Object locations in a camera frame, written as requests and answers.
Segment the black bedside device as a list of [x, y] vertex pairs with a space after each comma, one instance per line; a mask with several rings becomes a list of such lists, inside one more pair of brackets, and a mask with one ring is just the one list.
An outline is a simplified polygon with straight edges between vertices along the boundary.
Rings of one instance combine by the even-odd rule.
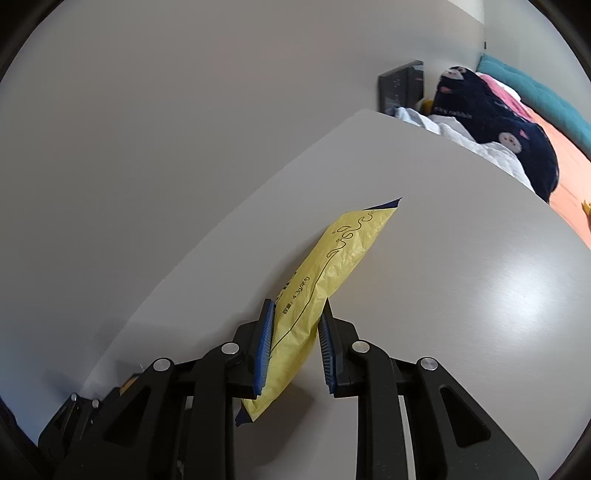
[[378, 106], [394, 116], [398, 108], [415, 108], [424, 98], [424, 62], [415, 60], [378, 77]]

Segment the dark navy patterned blanket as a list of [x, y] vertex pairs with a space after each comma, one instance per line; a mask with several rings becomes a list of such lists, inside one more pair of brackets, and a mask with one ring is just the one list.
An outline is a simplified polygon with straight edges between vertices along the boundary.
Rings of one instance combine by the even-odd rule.
[[520, 161], [534, 192], [550, 201], [559, 181], [557, 156], [544, 130], [514, 112], [485, 80], [462, 66], [441, 75], [432, 112], [456, 118], [480, 144], [498, 142]]

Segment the white bedding cloth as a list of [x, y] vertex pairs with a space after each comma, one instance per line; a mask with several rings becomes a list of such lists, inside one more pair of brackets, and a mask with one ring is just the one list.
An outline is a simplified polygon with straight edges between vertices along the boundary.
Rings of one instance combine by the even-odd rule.
[[394, 113], [394, 117], [447, 138], [472, 151], [533, 191], [531, 182], [526, 176], [523, 166], [515, 153], [496, 141], [484, 144], [476, 142], [468, 130], [455, 117], [439, 115], [425, 116], [414, 109], [405, 107], [398, 107], [396, 113]]

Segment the teal long pillow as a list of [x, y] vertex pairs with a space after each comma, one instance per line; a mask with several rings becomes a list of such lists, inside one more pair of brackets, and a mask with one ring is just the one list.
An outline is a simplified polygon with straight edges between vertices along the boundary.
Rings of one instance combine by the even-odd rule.
[[590, 123], [569, 102], [528, 74], [486, 53], [481, 55], [477, 71], [513, 88], [523, 103], [533, 108], [590, 158]]

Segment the yellow snack wrapper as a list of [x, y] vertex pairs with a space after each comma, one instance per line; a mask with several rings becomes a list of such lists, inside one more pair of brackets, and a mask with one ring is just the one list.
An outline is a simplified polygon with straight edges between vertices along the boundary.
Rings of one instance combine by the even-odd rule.
[[342, 214], [277, 294], [266, 383], [255, 400], [242, 401], [238, 426], [256, 421], [297, 376], [315, 345], [325, 302], [365, 257], [399, 203]]

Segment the yellow plush duck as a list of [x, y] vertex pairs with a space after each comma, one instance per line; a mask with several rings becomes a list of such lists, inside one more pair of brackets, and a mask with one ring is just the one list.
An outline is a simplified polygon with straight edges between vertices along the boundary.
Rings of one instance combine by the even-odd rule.
[[581, 207], [587, 217], [588, 222], [591, 223], [591, 203], [587, 200], [583, 200], [581, 202]]

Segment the pink bed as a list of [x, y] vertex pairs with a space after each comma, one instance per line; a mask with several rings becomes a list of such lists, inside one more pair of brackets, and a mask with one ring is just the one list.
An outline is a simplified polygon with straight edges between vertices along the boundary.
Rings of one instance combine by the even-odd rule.
[[550, 198], [551, 208], [590, 247], [590, 161], [567, 137], [546, 119], [521, 101], [521, 97], [509, 86], [490, 75], [477, 73], [487, 82], [514, 112], [540, 125], [548, 136], [559, 164], [559, 183]]

